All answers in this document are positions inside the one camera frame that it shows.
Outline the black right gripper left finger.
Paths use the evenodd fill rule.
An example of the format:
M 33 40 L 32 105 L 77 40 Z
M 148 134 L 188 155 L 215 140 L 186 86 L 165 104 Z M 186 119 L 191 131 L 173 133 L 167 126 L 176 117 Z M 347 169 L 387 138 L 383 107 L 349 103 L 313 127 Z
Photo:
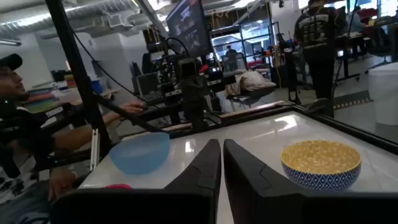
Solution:
M 51 224 L 215 224 L 221 147 L 207 142 L 163 189 L 78 189 L 58 199 Z

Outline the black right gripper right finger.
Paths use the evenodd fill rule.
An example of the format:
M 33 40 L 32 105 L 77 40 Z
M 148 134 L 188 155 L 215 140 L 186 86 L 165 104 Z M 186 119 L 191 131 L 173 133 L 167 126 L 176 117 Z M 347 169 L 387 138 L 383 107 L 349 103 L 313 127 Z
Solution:
M 398 193 L 303 189 L 232 139 L 223 147 L 235 224 L 398 224 Z

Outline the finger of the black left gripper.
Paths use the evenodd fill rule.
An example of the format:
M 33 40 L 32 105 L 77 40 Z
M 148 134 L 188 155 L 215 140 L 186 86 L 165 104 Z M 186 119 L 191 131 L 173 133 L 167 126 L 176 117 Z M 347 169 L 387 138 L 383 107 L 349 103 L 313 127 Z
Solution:
M 193 102 L 195 98 L 195 78 L 189 77 L 182 80 L 182 92 L 183 92 L 183 107 L 185 117 L 191 122 L 192 131 L 197 130 L 197 124 L 195 121 L 195 104 Z
M 208 106 L 208 102 L 206 100 L 206 96 L 210 94 L 210 89 L 207 86 L 207 81 L 205 77 L 196 77 L 195 82 L 197 84 L 197 109 L 196 109 L 196 118 L 195 118 L 195 130 L 196 131 L 206 131 L 209 127 L 207 121 L 213 123 L 216 127 L 220 126 L 220 123 L 217 123 L 214 119 L 205 116 L 205 111 L 209 111 L 212 114 L 210 107 Z

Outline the yellow bowl blue patterned outside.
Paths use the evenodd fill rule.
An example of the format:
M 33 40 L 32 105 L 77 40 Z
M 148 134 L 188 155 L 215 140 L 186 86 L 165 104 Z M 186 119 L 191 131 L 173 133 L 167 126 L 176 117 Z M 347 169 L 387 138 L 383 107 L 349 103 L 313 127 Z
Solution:
M 287 177 L 310 190 L 345 190 L 357 181 L 361 172 L 360 153 L 336 141 L 308 140 L 290 144 L 280 158 Z

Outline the translucent blue plastic bowl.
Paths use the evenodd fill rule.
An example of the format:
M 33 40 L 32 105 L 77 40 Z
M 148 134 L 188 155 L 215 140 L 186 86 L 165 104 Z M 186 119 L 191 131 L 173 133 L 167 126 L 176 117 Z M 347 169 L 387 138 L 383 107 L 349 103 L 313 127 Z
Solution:
M 109 152 L 114 165 L 128 175 L 148 174 L 158 169 L 170 151 L 167 133 L 148 133 L 120 142 Z

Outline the stack of coloured trays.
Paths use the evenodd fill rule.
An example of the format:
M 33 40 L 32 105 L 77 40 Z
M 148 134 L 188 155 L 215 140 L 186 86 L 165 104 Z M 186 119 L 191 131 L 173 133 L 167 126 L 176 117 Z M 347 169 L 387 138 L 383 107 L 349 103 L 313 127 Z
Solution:
M 29 90 L 29 98 L 21 105 L 30 112 L 38 113 L 58 105 L 58 98 L 55 96 L 57 91 L 53 88 L 39 88 Z

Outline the distant person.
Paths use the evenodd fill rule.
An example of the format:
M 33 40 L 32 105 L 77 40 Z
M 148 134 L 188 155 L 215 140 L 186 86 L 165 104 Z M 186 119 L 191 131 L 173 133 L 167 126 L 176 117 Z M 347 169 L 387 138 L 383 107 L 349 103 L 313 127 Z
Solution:
M 235 71 L 238 69 L 238 63 L 237 63 L 237 51 L 233 49 L 230 45 L 227 46 L 227 52 L 226 52 L 226 57 L 228 59 L 228 66 L 231 71 Z

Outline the chair with beige cloth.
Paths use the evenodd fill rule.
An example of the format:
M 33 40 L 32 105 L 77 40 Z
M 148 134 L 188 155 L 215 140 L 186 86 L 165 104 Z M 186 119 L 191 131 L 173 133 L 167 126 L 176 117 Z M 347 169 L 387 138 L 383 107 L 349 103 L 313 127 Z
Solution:
M 226 86 L 226 99 L 230 102 L 233 111 L 236 111 L 235 103 L 250 108 L 252 104 L 276 89 L 274 82 L 266 79 L 257 70 L 248 69 L 246 58 L 241 52 L 237 53 L 236 59 L 238 69 L 231 71 L 226 55 L 222 56 L 224 74 L 233 74 L 236 79 L 235 83 Z

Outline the black keyboard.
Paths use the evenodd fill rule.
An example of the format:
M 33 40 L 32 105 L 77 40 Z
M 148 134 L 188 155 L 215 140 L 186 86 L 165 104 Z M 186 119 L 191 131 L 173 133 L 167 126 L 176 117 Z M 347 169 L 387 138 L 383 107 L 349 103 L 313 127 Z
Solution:
M 152 91 L 148 94 L 142 95 L 141 100 L 147 105 L 157 105 L 164 102 L 164 98 L 159 91 Z

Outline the person's hand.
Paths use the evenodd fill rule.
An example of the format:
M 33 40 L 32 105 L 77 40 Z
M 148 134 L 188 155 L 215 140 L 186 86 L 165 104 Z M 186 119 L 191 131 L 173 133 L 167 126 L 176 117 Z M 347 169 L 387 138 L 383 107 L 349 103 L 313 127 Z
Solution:
M 67 168 L 54 168 L 50 171 L 48 201 L 59 198 L 65 192 L 73 189 L 75 174 Z
M 147 109 L 147 106 L 145 103 L 141 102 L 141 101 L 132 101 L 129 103 L 124 103 L 120 106 L 120 108 L 122 108 L 123 110 L 127 111 L 128 113 L 131 114 L 137 114 L 137 113 L 141 113 L 144 110 Z

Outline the black computer monitor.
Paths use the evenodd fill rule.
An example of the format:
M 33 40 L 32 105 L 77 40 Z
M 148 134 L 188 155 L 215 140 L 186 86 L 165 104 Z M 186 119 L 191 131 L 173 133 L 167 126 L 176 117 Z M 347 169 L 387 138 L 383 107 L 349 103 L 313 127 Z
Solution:
M 201 0 L 181 0 L 166 17 L 167 43 L 177 54 L 206 56 L 213 51 Z

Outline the standing person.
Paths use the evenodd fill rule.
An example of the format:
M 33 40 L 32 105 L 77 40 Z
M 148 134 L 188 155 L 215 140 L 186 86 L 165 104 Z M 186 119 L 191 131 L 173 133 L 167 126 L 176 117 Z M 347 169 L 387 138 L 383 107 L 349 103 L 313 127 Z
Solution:
M 345 31 L 345 13 L 326 7 L 326 0 L 309 0 L 295 23 L 294 37 L 302 48 L 317 98 L 331 99 L 335 67 L 335 37 Z

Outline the seated person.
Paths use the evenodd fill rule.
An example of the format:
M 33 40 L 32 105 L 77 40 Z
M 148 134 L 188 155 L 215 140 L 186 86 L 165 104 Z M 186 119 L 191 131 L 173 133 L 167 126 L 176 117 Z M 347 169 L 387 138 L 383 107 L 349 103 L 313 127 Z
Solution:
M 21 65 L 18 54 L 0 58 L 0 224 L 48 222 L 55 200 L 48 201 L 49 178 L 40 179 L 38 166 L 91 141 L 89 124 L 55 134 L 41 128 L 21 105 L 29 98 L 16 73 Z

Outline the black aluminium table frame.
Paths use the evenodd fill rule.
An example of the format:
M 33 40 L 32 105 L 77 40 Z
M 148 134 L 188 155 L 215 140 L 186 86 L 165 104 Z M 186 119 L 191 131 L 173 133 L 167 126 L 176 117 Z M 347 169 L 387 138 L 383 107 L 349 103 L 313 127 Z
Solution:
M 116 114 L 120 115 L 122 118 L 129 120 L 132 124 L 138 125 L 145 130 L 149 132 L 161 132 L 162 130 L 159 128 L 156 128 L 155 126 L 152 126 L 148 123 L 149 120 L 154 119 L 154 118 L 159 118 L 163 116 L 170 115 L 174 111 L 180 111 L 182 104 L 177 103 L 175 105 L 171 106 L 166 106 L 160 109 L 152 110 L 147 113 L 142 113 L 138 115 L 134 114 L 129 114 L 126 110 L 116 106 L 113 103 L 104 101 L 102 98 L 98 98 L 98 102 L 105 106 L 106 108 L 110 109 L 111 111 L 115 112 Z M 348 124 L 342 123 L 340 121 L 337 121 L 333 118 L 317 114 L 316 110 L 319 110 L 320 107 L 314 108 L 314 109 L 308 109 L 304 108 L 302 106 L 296 106 L 293 104 L 289 104 L 287 102 L 281 101 L 281 102 L 275 102 L 271 104 L 270 106 L 262 105 L 257 108 L 253 108 L 251 110 L 246 110 L 246 111 L 239 111 L 236 114 L 222 114 L 220 116 L 221 123 L 220 124 L 215 124 L 213 126 L 210 126 L 209 128 L 203 128 L 199 131 L 195 131 L 193 128 L 190 128 L 190 130 L 176 130 L 176 131 L 171 131 L 169 132 L 169 135 L 172 139 L 174 138 L 180 138 L 184 136 L 188 136 L 191 134 L 196 134 L 196 133 L 203 133 L 209 130 L 213 129 L 219 129 L 227 126 L 231 126 L 234 124 L 239 124 L 239 123 L 245 123 L 248 121 L 252 121 L 255 119 L 259 118 L 265 118 L 268 116 L 276 115 L 276 114 L 281 114 L 289 111 L 295 111 L 298 112 L 310 119 L 313 119 L 315 121 L 318 121 L 322 124 L 325 124 L 331 128 L 337 129 L 339 131 L 342 131 L 346 134 L 349 134 L 350 136 L 353 136 L 357 139 L 360 139 L 362 141 L 365 141 L 369 144 L 372 144 L 373 146 L 376 146 L 380 149 L 383 149 L 385 151 L 388 151 L 392 154 L 395 154 L 398 156 L 398 143 L 392 142 L 388 139 L 384 139 L 382 137 L 379 137 L 375 134 L 369 133 L 367 131 L 360 130 L 358 128 L 355 128 L 354 126 L 350 126 Z

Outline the black rig upright post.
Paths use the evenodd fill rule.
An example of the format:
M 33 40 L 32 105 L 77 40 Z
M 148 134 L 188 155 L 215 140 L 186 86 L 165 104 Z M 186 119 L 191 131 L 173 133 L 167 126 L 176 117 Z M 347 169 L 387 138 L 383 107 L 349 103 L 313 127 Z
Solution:
M 100 113 L 100 109 L 98 108 L 95 93 L 91 87 L 89 76 L 86 73 L 85 66 L 81 59 L 81 55 L 73 35 L 73 30 L 69 25 L 62 1 L 45 0 L 45 3 L 49 9 L 50 17 L 71 68 L 88 121 L 92 127 L 90 171 L 93 171 L 100 162 L 101 150 L 109 149 L 111 141 L 109 139 L 103 117 Z

